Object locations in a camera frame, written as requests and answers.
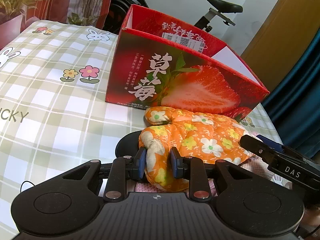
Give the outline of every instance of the floral plush toy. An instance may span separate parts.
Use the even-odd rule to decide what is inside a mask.
[[[172,175],[172,147],[177,147],[181,156],[198,157],[212,164],[224,159],[238,165],[253,155],[239,145],[241,136],[253,135],[227,116],[156,106],[148,108],[145,117],[154,126],[141,132],[139,147],[147,149],[148,181],[161,190],[177,192],[189,187],[188,180],[174,179]]]

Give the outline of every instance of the table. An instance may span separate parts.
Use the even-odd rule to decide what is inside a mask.
[[[45,27],[50,35],[37,31]],[[143,110],[105,102],[117,36],[89,41],[89,28],[100,31],[38,21],[6,47],[21,54],[0,69],[1,240],[18,233],[10,207],[23,181],[38,184],[91,159],[111,163],[118,141],[146,127]],[[80,80],[88,65],[99,68],[97,83]],[[70,69],[78,74],[69,74]],[[15,122],[3,109],[22,115]],[[281,143],[260,104],[248,117],[242,122],[247,130]]]

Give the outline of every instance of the strawberry box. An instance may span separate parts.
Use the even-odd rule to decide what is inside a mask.
[[[240,120],[268,94],[225,42],[169,15],[130,7],[116,45],[107,102]]]

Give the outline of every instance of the black cable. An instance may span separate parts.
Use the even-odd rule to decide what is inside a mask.
[[[21,184],[20,193],[21,193],[21,190],[22,190],[22,186],[23,186],[23,184],[24,184],[25,182],[29,182],[29,183],[31,183],[33,186],[35,186],[35,184],[33,184],[31,181],[25,180],[25,181],[22,182],[22,184]]]
[[[313,231],[311,231],[310,233],[308,233],[306,236],[304,236],[304,238],[307,238],[308,236],[313,235],[319,228],[320,228],[320,225],[317,226]]]

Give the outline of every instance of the pink flower illustration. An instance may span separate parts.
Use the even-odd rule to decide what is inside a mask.
[[[85,68],[82,68],[79,70],[79,72],[82,73],[81,76],[82,77],[89,77],[89,80],[90,80],[90,77],[96,78],[98,76],[97,73],[99,73],[99,71],[100,70],[98,68],[92,67],[90,65],[85,66]]]
[[[45,31],[47,29],[48,29],[47,27],[39,27],[38,29],[36,29],[36,31],[43,32],[43,31]]]

